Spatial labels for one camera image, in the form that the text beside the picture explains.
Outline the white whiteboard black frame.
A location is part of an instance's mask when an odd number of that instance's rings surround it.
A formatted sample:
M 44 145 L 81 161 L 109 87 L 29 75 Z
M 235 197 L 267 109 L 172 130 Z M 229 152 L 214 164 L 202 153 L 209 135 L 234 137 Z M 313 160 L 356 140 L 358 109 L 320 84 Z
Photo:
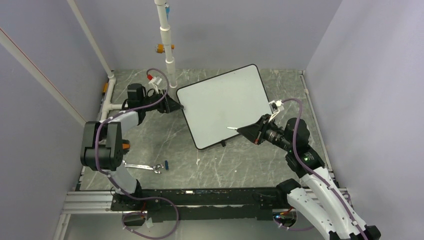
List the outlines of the white whiteboard black frame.
M 244 127 L 271 114 L 259 68 L 249 64 L 176 90 L 184 119 L 198 150 L 236 136 L 227 127 Z

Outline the whiteboard marker pen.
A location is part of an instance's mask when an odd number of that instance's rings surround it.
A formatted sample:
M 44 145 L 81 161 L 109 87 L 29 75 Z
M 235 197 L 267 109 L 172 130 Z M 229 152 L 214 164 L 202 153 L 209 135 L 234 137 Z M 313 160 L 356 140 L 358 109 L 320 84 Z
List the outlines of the whiteboard marker pen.
M 237 131 L 237 130 L 238 130 L 238 128 L 237 128 L 237 127 L 227 126 L 226 128 L 227 128 L 227 129 L 229 129 L 229 130 L 234 130 L 234 131 Z

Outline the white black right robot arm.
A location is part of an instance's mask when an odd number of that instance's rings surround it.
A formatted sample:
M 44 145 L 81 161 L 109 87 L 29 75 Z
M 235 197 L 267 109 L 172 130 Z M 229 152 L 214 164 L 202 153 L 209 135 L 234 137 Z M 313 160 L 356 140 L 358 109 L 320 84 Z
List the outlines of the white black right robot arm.
M 290 178 L 276 187 L 275 200 L 280 207 L 295 208 L 326 240 L 381 238 L 380 230 L 367 224 L 338 189 L 324 161 L 310 146 L 310 131 L 303 119 L 293 117 L 285 127 L 279 127 L 270 114 L 264 114 L 235 131 L 255 145 L 267 141 L 286 151 L 287 165 L 317 198 L 313 200 L 301 183 Z

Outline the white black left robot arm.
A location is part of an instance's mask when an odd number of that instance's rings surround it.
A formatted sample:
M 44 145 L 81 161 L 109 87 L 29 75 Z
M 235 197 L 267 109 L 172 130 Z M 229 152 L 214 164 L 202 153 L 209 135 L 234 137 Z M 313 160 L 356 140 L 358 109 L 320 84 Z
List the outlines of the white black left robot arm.
M 116 192 L 124 196 L 124 204 L 131 210 L 144 203 L 140 182 L 125 167 L 124 155 L 130 143 L 125 133 L 139 126 L 150 111 L 169 114 L 184 109 L 166 90 L 147 90 L 140 83 L 127 86 L 126 106 L 116 115 L 102 121 L 89 121 L 84 126 L 80 161 L 84 167 L 105 175 Z

